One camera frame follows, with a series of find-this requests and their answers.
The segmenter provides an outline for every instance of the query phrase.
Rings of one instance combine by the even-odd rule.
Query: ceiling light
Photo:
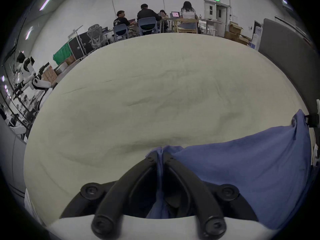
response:
[[[40,11],[43,10],[43,8],[47,5],[47,3],[49,2],[50,0],[46,0],[43,4],[43,6],[40,8]]]
[[[31,31],[32,31],[32,26],[29,28],[28,34],[26,35],[26,40],[29,38]]]

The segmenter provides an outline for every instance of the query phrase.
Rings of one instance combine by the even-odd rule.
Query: laptop screen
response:
[[[172,17],[180,17],[180,13],[178,11],[172,11]]]

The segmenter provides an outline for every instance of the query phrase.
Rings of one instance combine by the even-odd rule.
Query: monitor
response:
[[[171,14],[172,14],[173,18],[179,18],[180,17],[180,13],[178,11],[172,11]]]

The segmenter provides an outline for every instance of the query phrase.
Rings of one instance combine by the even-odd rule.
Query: woman with long hair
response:
[[[166,14],[166,12],[165,12],[164,10],[160,10],[160,12],[159,12],[158,14],[161,16],[162,19],[168,18],[168,15]],[[165,21],[163,22],[163,25],[164,25],[164,26],[162,26],[162,24],[158,23],[159,28],[163,28],[163,29],[161,29],[161,32],[162,32],[162,33],[166,33],[166,32],[167,32],[167,29],[168,29],[168,27],[169,27],[168,21],[165,20]]]
[[[185,1],[183,3],[183,7],[181,8],[180,18],[184,19],[198,19],[196,11],[193,9],[191,3],[189,1]],[[196,23],[181,23],[179,28],[183,29],[195,29],[197,27]]]

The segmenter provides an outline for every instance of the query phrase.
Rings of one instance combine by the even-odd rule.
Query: beige mattress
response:
[[[24,160],[30,199],[49,225],[84,184],[118,180],[155,147],[230,141],[290,125],[298,109],[308,113],[282,71],[240,43],[164,33],[108,45],[38,114]]]

